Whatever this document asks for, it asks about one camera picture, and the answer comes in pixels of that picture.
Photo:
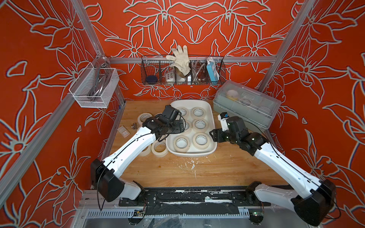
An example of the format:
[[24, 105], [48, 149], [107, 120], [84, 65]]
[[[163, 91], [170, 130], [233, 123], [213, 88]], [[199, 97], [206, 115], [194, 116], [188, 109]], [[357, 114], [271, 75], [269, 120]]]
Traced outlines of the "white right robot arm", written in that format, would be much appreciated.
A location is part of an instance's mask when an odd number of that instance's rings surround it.
[[294, 190], [270, 187], [259, 181], [250, 187], [261, 202], [276, 204], [295, 212], [311, 226], [319, 226], [335, 206], [336, 186], [328, 179], [321, 180], [301, 169], [280, 153], [269, 140], [257, 132], [249, 133], [244, 120], [230, 117], [226, 112], [218, 115], [219, 129], [210, 131], [214, 142], [230, 142], [267, 164]]

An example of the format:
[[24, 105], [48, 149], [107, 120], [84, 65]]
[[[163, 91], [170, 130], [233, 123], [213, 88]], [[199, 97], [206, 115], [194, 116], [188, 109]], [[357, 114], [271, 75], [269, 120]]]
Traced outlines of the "white plastic storage tray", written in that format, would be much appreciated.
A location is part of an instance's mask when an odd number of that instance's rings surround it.
[[[193, 123], [193, 121], [195, 119], [192, 118], [191, 116], [191, 110], [194, 107], [201, 107], [203, 109], [206, 110], [206, 116], [205, 116], [205, 120], [209, 123], [209, 127], [208, 130], [206, 132], [203, 132], [207, 135], [209, 135], [209, 132], [213, 129], [215, 129], [215, 122], [214, 122], [214, 117], [213, 117], [213, 112], [212, 112], [212, 108], [210, 106], [210, 104], [206, 101], [201, 101], [201, 100], [179, 100], [179, 101], [174, 101], [171, 103], [171, 106], [174, 108], [178, 108], [178, 107], [185, 107], [189, 110], [189, 117], [185, 120], [190, 121], [191, 123]], [[211, 138], [211, 144], [208, 147], [208, 149], [206, 150], [197, 150], [197, 148], [194, 147], [193, 145], [193, 136], [198, 133], [196, 132], [194, 129], [192, 130], [191, 133], [184, 135], [184, 134], [176, 134], [176, 135], [169, 135], [168, 138], [166, 139], [166, 145], [167, 145], [167, 149], [174, 155], [176, 156], [180, 156], [180, 157], [203, 157], [203, 156], [208, 156], [210, 154], [212, 154], [213, 152], [215, 152], [215, 150], [217, 149], [217, 143], [214, 142]], [[176, 137], [178, 136], [186, 136], [190, 139], [191, 141], [191, 147], [189, 149], [189, 151], [185, 154], [183, 153], [176, 153], [174, 151], [174, 147], [173, 147], [173, 141]]]

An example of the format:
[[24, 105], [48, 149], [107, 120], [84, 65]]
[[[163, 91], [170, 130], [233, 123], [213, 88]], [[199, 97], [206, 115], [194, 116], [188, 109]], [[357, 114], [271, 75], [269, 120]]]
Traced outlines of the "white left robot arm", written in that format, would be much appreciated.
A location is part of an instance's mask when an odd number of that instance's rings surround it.
[[169, 135], [181, 134], [186, 121], [181, 111], [166, 105], [161, 114], [147, 118], [122, 147], [103, 160], [95, 159], [90, 165], [92, 186], [105, 201], [117, 198], [136, 200], [143, 195], [143, 187], [135, 181], [120, 179], [128, 165], [149, 145]]

